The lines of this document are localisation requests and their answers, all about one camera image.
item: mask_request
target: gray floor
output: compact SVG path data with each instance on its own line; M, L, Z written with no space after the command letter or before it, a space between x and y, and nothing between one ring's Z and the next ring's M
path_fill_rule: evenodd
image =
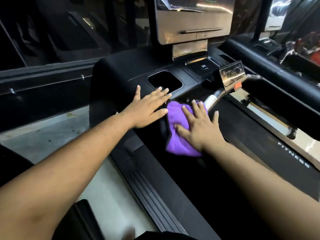
M33 163L71 141L89 128L87 108L24 126L0 135L1 144ZM156 231L146 212L118 173L112 159L106 158L97 174L79 197L87 199L107 240L120 240L128 226L136 235Z

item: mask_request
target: treadmill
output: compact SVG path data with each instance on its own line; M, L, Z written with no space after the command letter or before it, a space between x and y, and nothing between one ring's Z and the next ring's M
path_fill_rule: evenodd
M263 0L255 32L230 37L219 49L229 55L229 61L242 60L244 65L278 86L279 89L273 89L263 82L244 84L256 104L290 125L293 129L288 135L290 139L295 139L299 128L320 140L320 131L314 129L320 115L320 66L295 51L294 41L282 45L272 39L281 30L291 2ZM297 111L304 116L297 116Z
M137 85L142 97L159 86L169 88L171 100L204 101L210 118L218 110L226 141L319 201L317 161L228 94L248 83L280 89L241 60L230 62L228 54L208 45L208 38L229 34L234 2L150 0L153 47L115 53L95 64L90 127L122 111ZM163 122L128 131L110 153L159 231L198 240L276 239L214 160L165 151Z

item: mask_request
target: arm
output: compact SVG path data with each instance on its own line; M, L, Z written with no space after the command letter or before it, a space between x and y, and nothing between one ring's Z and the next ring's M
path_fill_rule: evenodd
M94 177L102 161L131 128L144 127L167 113L154 112L169 90L157 89L133 102L49 155L0 188L0 238L51 239L58 223Z
M194 116L183 108L190 131L177 125L177 132L218 162L279 238L319 239L319 203L227 143L219 130L217 111L211 122L203 103L193 103L193 109Z

